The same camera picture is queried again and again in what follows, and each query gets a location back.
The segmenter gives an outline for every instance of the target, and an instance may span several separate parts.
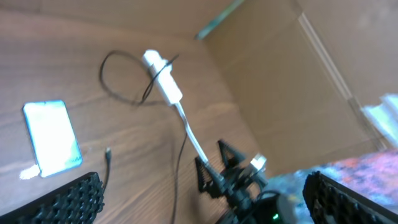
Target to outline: wooden table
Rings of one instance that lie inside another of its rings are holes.
[[[216,167],[221,138],[248,157],[258,151],[201,42],[0,11],[0,215],[89,171],[103,179],[109,146],[111,176],[96,223],[169,223],[183,125],[168,106],[136,108],[104,93],[98,67],[113,49],[138,57],[146,49],[157,49],[165,58],[180,54],[172,75],[184,94],[193,132]],[[112,88],[132,98],[140,97],[149,82],[139,66],[123,58],[110,59],[105,72]],[[21,172],[35,164],[21,108],[25,102],[53,99],[67,104],[84,163],[46,179],[21,180]],[[148,100],[161,99],[154,90]],[[188,143],[180,165],[177,223],[214,223],[226,205],[198,194],[195,156]]]

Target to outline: white cable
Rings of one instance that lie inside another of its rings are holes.
[[[184,110],[182,109],[181,103],[178,102],[178,103],[174,104],[174,106],[177,109],[178,113],[180,114],[182,121],[184,122],[185,130],[187,131],[187,135],[188,135],[189,139],[191,140],[193,147],[197,150],[200,159],[202,159],[202,161],[204,163],[208,163],[208,159],[205,155],[205,152],[203,152],[203,149],[200,147],[199,142],[195,138],[195,135],[193,134],[191,127],[188,124],[188,120],[187,120],[187,117],[185,116]]]

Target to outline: white plug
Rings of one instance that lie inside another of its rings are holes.
[[[155,84],[169,106],[179,103],[182,99],[182,92],[170,74],[173,69],[172,65],[165,67],[168,61],[162,59],[156,50],[146,50],[142,61],[149,68],[152,77],[155,77],[163,69],[156,78]]]

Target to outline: brown surface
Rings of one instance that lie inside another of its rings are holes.
[[[0,0],[0,7],[193,39],[231,2],[232,0]]]
[[[398,2],[300,0],[341,75],[363,105],[398,93]]]
[[[0,11],[0,214],[89,172],[103,178],[104,149],[112,148],[105,208],[96,223],[168,223],[173,175],[183,126],[167,106],[133,108],[110,99],[98,83],[105,54],[123,49],[142,55],[157,49],[165,58],[180,53],[173,76],[199,142],[220,164],[216,141],[223,138],[253,156],[257,146],[237,106],[200,42],[145,35],[53,17]],[[112,58],[107,81],[129,96],[141,95],[148,78],[135,64]],[[149,100],[161,100],[155,90]],[[43,179],[20,180],[35,164],[21,113],[28,101],[63,99],[79,140],[81,167]],[[198,195],[191,144],[180,166],[177,223],[211,223],[223,203]]]
[[[288,0],[246,1],[205,39],[273,174],[375,150],[299,12]]]

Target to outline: smartphone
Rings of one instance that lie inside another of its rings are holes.
[[[62,100],[26,103],[22,110],[42,177],[83,163],[67,107]]]

